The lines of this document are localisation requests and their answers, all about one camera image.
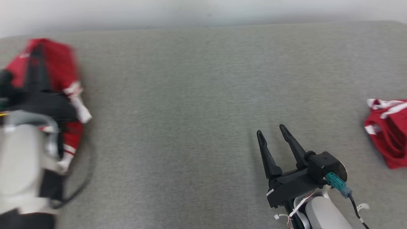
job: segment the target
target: white wall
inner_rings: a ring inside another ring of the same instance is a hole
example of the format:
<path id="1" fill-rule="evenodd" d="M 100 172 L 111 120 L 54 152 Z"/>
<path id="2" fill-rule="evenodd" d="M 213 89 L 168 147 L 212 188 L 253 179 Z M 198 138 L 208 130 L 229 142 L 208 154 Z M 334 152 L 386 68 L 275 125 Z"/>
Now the white wall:
<path id="1" fill-rule="evenodd" d="M 407 0 L 0 0 L 0 37 L 350 20 L 407 22 Z"/>

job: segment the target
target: gray table surface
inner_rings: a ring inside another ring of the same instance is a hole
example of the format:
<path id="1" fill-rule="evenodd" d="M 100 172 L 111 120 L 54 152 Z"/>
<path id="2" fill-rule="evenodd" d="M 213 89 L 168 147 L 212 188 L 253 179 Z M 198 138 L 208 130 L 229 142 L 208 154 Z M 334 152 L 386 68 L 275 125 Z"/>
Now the gray table surface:
<path id="1" fill-rule="evenodd" d="M 266 200 L 261 129 L 295 168 L 278 129 L 329 151 L 374 228 L 407 228 L 407 170 L 389 170 L 363 128 L 367 98 L 407 98 L 407 27 L 395 22 L 45 34 L 76 50 L 86 132 L 98 159 L 60 229 L 286 228 Z M 5 66 L 28 37 L 0 40 Z M 84 178 L 78 153 L 68 190 Z M 355 227 L 351 203 L 332 201 Z"/>

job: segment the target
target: teal connector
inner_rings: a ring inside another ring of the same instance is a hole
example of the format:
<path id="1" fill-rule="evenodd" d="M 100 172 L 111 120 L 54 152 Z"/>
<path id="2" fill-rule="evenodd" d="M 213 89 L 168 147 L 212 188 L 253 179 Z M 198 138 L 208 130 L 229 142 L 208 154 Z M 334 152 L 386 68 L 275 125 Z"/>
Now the teal connector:
<path id="1" fill-rule="evenodd" d="M 326 175 L 326 181 L 328 184 L 330 184 L 332 187 L 336 188 L 341 192 L 341 194 L 345 197 L 348 198 L 349 194 L 352 194 L 352 189 L 348 188 L 346 186 L 346 183 L 340 179 L 336 174 L 333 172 L 330 172 Z"/>

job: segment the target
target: wire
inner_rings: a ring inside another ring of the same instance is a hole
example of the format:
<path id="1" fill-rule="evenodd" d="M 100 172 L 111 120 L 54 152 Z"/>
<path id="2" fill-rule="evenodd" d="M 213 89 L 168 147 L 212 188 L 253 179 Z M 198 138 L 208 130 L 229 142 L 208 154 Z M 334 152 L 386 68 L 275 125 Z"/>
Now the wire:
<path id="1" fill-rule="evenodd" d="M 60 203 L 55 204 L 51 199 L 49 200 L 49 205 L 53 209 L 60 209 L 69 202 L 71 202 L 73 199 L 75 199 L 80 193 L 83 192 L 83 190 L 88 186 L 90 181 L 92 180 L 93 177 L 93 172 L 96 167 L 96 147 L 95 144 L 88 138 L 87 135 L 83 135 L 83 142 L 86 142 L 89 147 L 89 153 L 90 153 L 90 158 L 89 158 L 89 167 L 88 167 L 88 174 L 86 176 L 85 181 L 81 184 L 81 186 L 68 198 L 63 199 Z"/>
<path id="2" fill-rule="evenodd" d="M 288 215 L 286 215 L 286 214 L 275 214 L 274 215 L 274 218 L 276 218 L 277 220 L 281 217 L 281 216 L 285 216 L 285 217 L 289 217 Z"/>
<path id="3" fill-rule="evenodd" d="M 304 204 L 304 202 L 308 199 L 308 198 L 310 198 L 314 193 L 315 193 L 315 190 L 316 189 L 314 189 L 314 191 L 312 191 L 310 194 L 308 194 L 306 197 L 304 197 L 304 199 L 302 199 L 302 201 L 294 208 L 294 210 L 289 214 L 289 216 L 288 216 L 288 221 L 287 221 L 287 227 L 288 227 L 288 229 L 293 229 L 291 226 L 290 226 L 290 222 L 291 222 L 291 218 L 293 217 L 293 215 L 295 214 L 295 213 L 297 213 L 297 211 L 300 209 L 300 207 Z"/>
<path id="4" fill-rule="evenodd" d="M 349 194 L 348 197 L 349 197 L 350 201 L 352 202 L 356 217 L 360 220 L 360 222 L 362 222 L 363 226 L 365 226 L 366 229 L 369 229 L 369 227 L 366 225 L 366 223 L 363 221 L 362 217 L 360 217 L 359 212 L 357 211 L 356 203 L 353 200 L 352 194 Z"/>

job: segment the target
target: clothing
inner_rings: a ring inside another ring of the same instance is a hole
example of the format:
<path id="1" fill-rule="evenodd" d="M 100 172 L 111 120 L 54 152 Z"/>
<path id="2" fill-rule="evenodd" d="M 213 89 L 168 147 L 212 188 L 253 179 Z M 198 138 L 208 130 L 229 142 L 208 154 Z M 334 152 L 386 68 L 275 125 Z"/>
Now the clothing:
<path id="1" fill-rule="evenodd" d="M 407 167 L 407 100 L 368 99 L 365 129 L 391 169 Z"/>
<path id="2" fill-rule="evenodd" d="M 78 121 L 61 124 L 63 155 L 60 165 L 67 170 L 83 133 L 82 123 L 86 123 L 92 118 L 81 99 L 83 89 L 79 82 L 71 48 L 66 44 L 48 39 L 33 39 L 28 42 L 23 52 L 10 62 L 6 69 L 13 75 L 12 85 L 16 88 L 24 88 L 27 84 L 26 74 L 30 70 L 28 62 L 31 61 L 31 65 L 33 65 L 33 61 L 36 60 L 31 59 L 30 55 L 39 46 L 46 68 L 40 74 L 49 79 L 49 85 L 45 86 L 46 90 L 50 88 L 52 93 L 64 93 L 77 112 Z"/>

